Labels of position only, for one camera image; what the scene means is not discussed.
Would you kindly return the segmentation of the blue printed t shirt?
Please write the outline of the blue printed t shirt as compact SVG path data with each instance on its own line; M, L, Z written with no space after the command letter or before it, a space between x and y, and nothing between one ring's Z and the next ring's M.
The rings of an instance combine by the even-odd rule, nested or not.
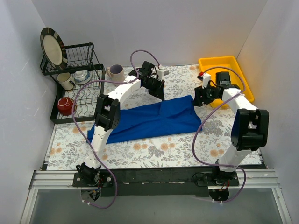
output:
M120 123L107 143L118 143L197 131L201 120L190 95L121 110Z

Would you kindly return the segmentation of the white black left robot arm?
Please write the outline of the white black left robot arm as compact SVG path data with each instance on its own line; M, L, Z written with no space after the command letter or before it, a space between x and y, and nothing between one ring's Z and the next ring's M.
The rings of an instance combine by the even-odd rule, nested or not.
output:
M103 183L100 178L100 167L103 163L99 161L98 154L105 147L111 132L119 125L121 104L141 87L148 89L150 95L164 100L163 77L166 72L162 65L156 68L145 61L142 67L129 72L125 80L118 83L116 89L107 95L98 96L94 113L93 139L87 140L92 152L82 164L76 166L79 180L87 186L100 186Z

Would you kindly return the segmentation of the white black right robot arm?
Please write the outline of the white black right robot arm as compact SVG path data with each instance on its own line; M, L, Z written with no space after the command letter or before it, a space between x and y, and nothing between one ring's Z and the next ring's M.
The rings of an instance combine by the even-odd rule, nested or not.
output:
M237 180L236 168L253 151L264 147L268 139L269 112L258 109L243 95L244 88L232 84L229 71L216 73L216 81L211 75L198 75L203 83L195 91L195 106L208 105L221 99L235 114L231 130L231 145L226 153L212 165L212 170L195 174L193 180L201 185L220 186Z

